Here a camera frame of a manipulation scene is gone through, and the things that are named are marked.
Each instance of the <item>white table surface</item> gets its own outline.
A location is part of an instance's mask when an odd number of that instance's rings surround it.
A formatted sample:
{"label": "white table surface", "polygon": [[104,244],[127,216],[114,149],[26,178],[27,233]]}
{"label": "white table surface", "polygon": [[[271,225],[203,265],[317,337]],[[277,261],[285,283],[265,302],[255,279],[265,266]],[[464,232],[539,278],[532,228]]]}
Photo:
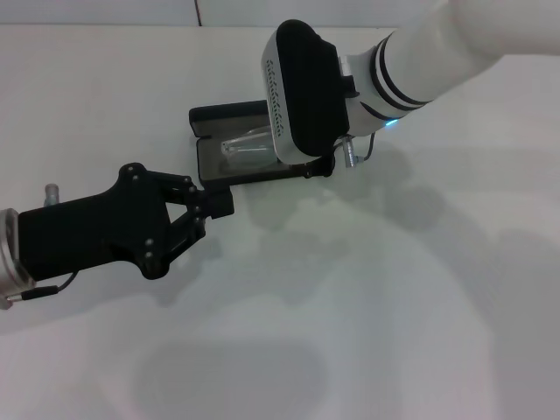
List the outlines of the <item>white table surface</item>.
{"label": "white table surface", "polygon": [[[0,208],[195,176],[189,109],[262,99],[271,32],[0,27]],[[355,173],[233,188],[166,278],[115,263],[0,313],[0,418],[557,417],[559,74],[504,59]]]}

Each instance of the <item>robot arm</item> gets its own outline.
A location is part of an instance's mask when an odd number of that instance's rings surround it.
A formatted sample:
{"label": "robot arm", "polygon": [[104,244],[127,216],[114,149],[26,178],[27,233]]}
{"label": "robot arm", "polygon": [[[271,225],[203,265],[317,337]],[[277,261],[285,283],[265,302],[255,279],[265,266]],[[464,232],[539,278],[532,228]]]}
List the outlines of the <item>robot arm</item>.
{"label": "robot arm", "polygon": [[[290,165],[310,162],[331,151],[338,138],[375,133],[506,54],[560,55],[559,18],[555,0],[448,0],[369,51],[342,56],[336,63],[332,45],[310,35],[306,24],[286,22],[262,59],[276,154]],[[286,44],[296,46],[297,53],[286,51]],[[316,53],[328,46],[330,57]],[[331,76],[313,86],[314,78],[322,76],[303,70],[294,81],[295,70],[309,56],[329,74],[338,66],[338,79]],[[331,109],[325,109],[327,103]],[[302,130],[299,121],[311,127]],[[313,126],[325,121],[330,132],[319,133]]]}

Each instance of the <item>clear plastic object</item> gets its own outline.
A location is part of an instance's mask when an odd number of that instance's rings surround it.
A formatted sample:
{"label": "clear plastic object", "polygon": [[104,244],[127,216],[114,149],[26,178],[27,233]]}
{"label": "clear plastic object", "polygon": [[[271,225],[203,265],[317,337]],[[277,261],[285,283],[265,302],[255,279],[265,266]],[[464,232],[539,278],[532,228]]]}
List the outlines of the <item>clear plastic object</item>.
{"label": "clear plastic object", "polygon": [[270,126],[252,129],[223,142],[221,153],[230,167],[264,167],[278,161]]}

